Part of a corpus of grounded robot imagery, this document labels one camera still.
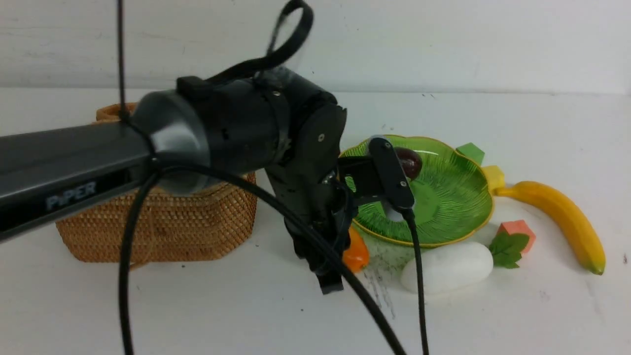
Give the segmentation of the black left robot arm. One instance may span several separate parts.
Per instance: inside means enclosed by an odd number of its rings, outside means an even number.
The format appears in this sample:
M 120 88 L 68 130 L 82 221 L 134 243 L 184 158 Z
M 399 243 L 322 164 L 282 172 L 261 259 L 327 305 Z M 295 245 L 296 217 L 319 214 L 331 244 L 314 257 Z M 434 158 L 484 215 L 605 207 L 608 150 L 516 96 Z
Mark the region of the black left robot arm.
M 174 195 L 191 195 L 218 179 L 265 170 L 294 250 L 323 294 L 343 289 L 342 274 L 313 245 L 307 229 L 338 259 L 356 216 L 350 191 L 337 182 L 347 112 L 336 97 L 300 75 L 277 73 L 206 81 L 180 78 L 151 92 L 128 123 L 89 124 L 1 138 L 1 240 L 7 241 L 140 187 L 155 173 Z

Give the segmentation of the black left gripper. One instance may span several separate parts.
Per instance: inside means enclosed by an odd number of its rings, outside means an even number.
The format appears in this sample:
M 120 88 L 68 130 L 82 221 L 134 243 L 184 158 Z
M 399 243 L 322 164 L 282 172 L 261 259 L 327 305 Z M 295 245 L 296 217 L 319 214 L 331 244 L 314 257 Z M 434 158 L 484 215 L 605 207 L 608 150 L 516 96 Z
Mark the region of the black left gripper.
M 349 229 L 358 213 L 351 189 L 338 181 L 346 120 L 347 110 L 333 103 L 293 117 L 287 151 L 265 170 L 277 199 L 318 232 L 338 259 L 351 245 Z

